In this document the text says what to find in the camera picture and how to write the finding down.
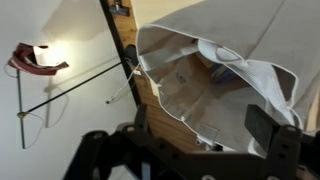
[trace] wooden surface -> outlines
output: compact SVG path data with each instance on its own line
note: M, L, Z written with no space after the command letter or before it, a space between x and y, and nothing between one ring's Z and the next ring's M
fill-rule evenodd
M126 47L128 44L135 44L137 28L130 0L122 0L122 5L130 8L130 17L114 15L114 19L123 45ZM148 77L141 69L139 70L142 72L142 75L135 75L134 78L141 101L148 106L147 120L152 135L166 139L184 152L200 150L200 147L195 145L196 134L182 122L173 119L160 107L158 98L152 93Z

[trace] white cloth bag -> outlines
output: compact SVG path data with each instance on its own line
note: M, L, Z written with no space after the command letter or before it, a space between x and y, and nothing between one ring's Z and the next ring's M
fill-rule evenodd
M304 129L320 81L319 9L318 0L200 2L140 28L139 61L166 112L208 144L247 151L248 104ZM212 84L200 59L241 78Z

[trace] red object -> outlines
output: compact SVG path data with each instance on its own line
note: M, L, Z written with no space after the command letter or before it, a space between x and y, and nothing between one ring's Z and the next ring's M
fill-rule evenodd
M69 67L66 62L62 62L57 66L40 66L37 64L33 51L33 46L20 43L13 52L12 58L8 61L8 65L36 75L53 76L58 70Z

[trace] black metal rod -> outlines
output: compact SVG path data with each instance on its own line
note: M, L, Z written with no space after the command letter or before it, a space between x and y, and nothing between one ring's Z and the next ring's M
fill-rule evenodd
M70 91L72 91L72 90L74 90L74 89L76 89L76 88L78 88L78 87L82 86L83 84L85 84L85 83L87 83L87 82L89 82L89 81L91 81L91 80L95 79L96 77L98 77L98 76L100 76L100 75L102 75L102 74L104 74L104 73L106 73L106 72L110 71L111 69L113 69L113 68L115 68L115 67L119 66L120 64L121 64L121 62L119 62L119 63L117 63L117 64L115 64L115 65L111 66L110 68L108 68L108 69L106 69L106 70L104 70L104 71L102 71L102 72L100 72L100 73L98 73L98 74L96 74L96 75L92 76L91 78L89 78L89 79L87 79L87 80L83 81L82 83L80 83L80 84L78 84L78 85L76 85L76 86L74 86L74 87L72 87L72 88L70 88L70 89L68 89L68 90L66 90L66 91L64 91L64 92L62 92L62 93L60 93L59 95L57 95L57 96L55 96L55 97L53 97L53 98L51 98L51 99L49 99L49 100L47 100L47 101L45 101L45 102L43 102L43 103L39 104L38 106L35 106L34 108L29 109L26 113L30 113L30 112L32 112L32 111L34 111L34 110L36 110L36 109L38 109L38 108L40 108L40 107L42 107L42 106L44 106L44 105L48 104L48 103L50 103L51 101L53 101L53 100L55 100L55 99L57 99L57 98L59 98L59 97L61 97L61 96L65 95L65 94L67 94L68 92L70 92Z
M17 82L18 82L18 98L19 98L19 112L22 112L22 95L21 95L21 80L20 80L20 70L17 69ZM21 129L21 141L22 141L22 149L26 148L25 140L24 140L24 122L23 117L19 117L20 119L20 129Z
M113 41L115 43L115 46L116 46L116 49L117 49L117 52L119 55L119 58L122 62L124 72L125 72L127 78L129 78L132 70L126 61L126 54L124 51L122 40L120 38L120 35L119 35L118 29L116 27L116 24L114 22L113 16L110 12L110 6L108 4L108 0L100 0L100 4L101 4L102 10L104 12L105 18L107 20ZM140 100L140 96L139 96L139 92L138 92L135 80L133 78L129 79L129 85L130 85L130 87L132 87L131 92L132 92L134 101L135 101L136 105L138 106L139 104L141 104L141 100Z

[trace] white wall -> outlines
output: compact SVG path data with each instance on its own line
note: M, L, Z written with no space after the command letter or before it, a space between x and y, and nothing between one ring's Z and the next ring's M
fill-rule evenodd
M119 62L96 0L3 0L0 6L1 67L19 42L49 45L57 57L65 58L70 65L51 79L22 73L25 111ZM7 69L15 75L12 68ZM22 150L16 117L19 108L16 79L1 69L0 179L61 179L82 135L97 129L112 133L119 123L133 120L136 107L131 93L112 105L104 102L125 80L119 66L49 107L34 111L48 121L49 128L42 129L33 146ZM41 120L28 115L24 122L29 146L41 128ZM122 170L116 170L115 179L129 178Z

